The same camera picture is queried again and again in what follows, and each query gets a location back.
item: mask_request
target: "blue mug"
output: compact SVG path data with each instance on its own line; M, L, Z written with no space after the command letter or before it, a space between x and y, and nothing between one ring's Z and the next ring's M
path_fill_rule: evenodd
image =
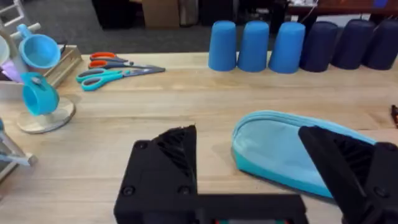
M51 68L61 58L56 41L46 35L32 34L25 24L17 27L23 40L19 44L19 52L25 63L35 68Z
M60 100L58 93L41 74L26 72L21 78L24 82L22 97L32 115L49 114L57 109Z

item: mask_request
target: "blue pencil case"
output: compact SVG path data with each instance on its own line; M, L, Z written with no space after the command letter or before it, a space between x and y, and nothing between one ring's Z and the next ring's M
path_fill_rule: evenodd
M256 111L235 126L232 149L239 170L312 194L330 197L299 137L302 126L319 126L364 142L376 141L339 124L278 111Z

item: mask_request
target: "black 3d-printed part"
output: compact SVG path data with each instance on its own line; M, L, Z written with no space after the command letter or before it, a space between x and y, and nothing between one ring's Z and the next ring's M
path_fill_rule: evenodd
M195 126L136 141L114 207L118 224L214 224L229 219L308 223L299 195L198 195L196 141Z
M398 148L319 127L298 131L347 224L398 223Z

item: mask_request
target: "mug handle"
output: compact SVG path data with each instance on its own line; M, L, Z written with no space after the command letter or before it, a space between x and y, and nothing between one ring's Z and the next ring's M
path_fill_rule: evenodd
M18 25L17 30L21 33L23 39L32 35L32 33L30 32L30 30L27 28L27 26L25 24Z

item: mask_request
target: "scissors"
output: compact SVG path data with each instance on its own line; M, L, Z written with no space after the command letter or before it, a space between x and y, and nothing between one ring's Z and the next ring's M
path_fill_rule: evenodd
M106 70L103 68L95 68L87 70L76 76L76 81L81 83L81 88L84 91L97 90L99 87L108 82L118 80L124 77L131 77L136 75L145 75L151 73L159 73L166 71L165 68L160 67L146 67L138 70Z
M119 58L116 54L111 52L96 52L90 55L90 60L105 60L108 62L128 62L128 60Z
M90 55L90 64L88 68L124 68L124 67L132 67L132 68L145 68L150 65L134 65L134 62L129 60L119 58L116 54L111 52L97 52Z

